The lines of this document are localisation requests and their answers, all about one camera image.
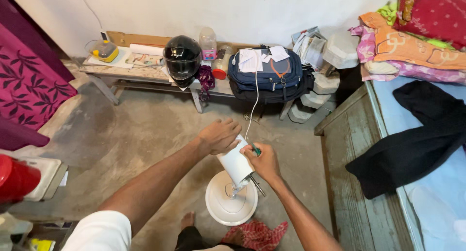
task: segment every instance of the orange strap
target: orange strap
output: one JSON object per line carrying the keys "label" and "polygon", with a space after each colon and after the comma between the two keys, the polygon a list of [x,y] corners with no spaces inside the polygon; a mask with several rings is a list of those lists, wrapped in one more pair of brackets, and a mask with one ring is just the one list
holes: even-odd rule
{"label": "orange strap", "polygon": [[288,73],[288,70],[290,69],[290,59],[287,59],[287,62],[288,62],[288,68],[285,70],[285,72],[284,73],[278,73],[277,70],[275,70],[275,67],[274,67],[274,60],[270,59],[270,66],[272,67],[275,74],[277,74],[278,78],[282,78],[286,73]]}

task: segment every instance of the red pillow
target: red pillow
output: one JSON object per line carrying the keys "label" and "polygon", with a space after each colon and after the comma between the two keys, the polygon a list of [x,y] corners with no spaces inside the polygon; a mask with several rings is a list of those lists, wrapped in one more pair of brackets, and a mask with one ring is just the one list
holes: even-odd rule
{"label": "red pillow", "polygon": [[450,42],[456,49],[466,46],[466,0],[414,0],[411,20],[400,25],[399,19],[393,25],[397,30]]}

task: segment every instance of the concrete floor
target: concrete floor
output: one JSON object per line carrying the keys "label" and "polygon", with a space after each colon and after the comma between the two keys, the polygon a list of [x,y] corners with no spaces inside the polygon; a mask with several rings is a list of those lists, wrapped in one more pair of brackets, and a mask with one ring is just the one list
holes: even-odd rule
{"label": "concrete floor", "polygon": [[[10,208],[19,217],[79,220],[129,179],[183,147],[217,118],[232,117],[246,132],[242,114],[252,104],[234,98],[210,99],[205,113],[196,112],[190,94],[124,90],[120,105],[110,104],[87,76],[67,64],[76,76],[71,83],[79,95],[66,101],[40,130],[51,137],[42,148],[25,147],[18,152],[61,159],[70,165],[66,187],[45,202],[23,202]],[[324,177],[321,138],[314,136],[315,123],[297,124],[287,117],[278,120],[281,105],[267,105],[260,125],[253,122],[249,138],[271,144],[278,153],[283,177],[298,198],[331,232],[329,201]],[[209,215],[205,190],[223,168],[208,156],[181,180],[167,202],[133,238],[132,250],[174,250],[180,219],[196,212],[196,226],[207,242],[218,242],[228,227]],[[257,177],[267,197],[259,195],[254,218],[274,228],[288,216],[277,196]],[[276,250],[303,250],[291,223]]]}

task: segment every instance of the black helmet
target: black helmet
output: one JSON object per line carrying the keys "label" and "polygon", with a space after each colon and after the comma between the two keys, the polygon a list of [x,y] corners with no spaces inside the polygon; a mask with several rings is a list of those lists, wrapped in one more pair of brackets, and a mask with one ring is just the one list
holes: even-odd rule
{"label": "black helmet", "polygon": [[201,59],[201,47],[187,36],[173,37],[165,45],[164,60],[168,73],[179,87],[188,87],[194,81]]}

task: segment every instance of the red object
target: red object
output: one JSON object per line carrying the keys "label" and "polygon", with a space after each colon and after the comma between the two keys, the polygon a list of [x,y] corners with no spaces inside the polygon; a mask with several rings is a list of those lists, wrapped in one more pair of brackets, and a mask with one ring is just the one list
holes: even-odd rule
{"label": "red object", "polygon": [[280,240],[287,232],[288,222],[285,221],[273,230],[270,230],[264,223],[254,219],[248,224],[233,226],[230,231],[226,233],[222,242],[239,228],[241,228],[244,233],[244,247],[256,251],[272,251],[278,246],[278,243],[280,243]]}
{"label": "red object", "polygon": [[41,171],[0,154],[0,202],[21,201],[41,181]]}
{"label": "red object", "polygon": [[218,69],[218,68],[212,70],[212,74],[215,78],[220,79],[220,80],[224,80],[226,77],[225,71]]}
{"label": "red object", "polygon": [[414,0],[411,20],[400,25],[397,17],[393,27],[452,42],[454,48],[461,49],[466,46],[466,0]]}

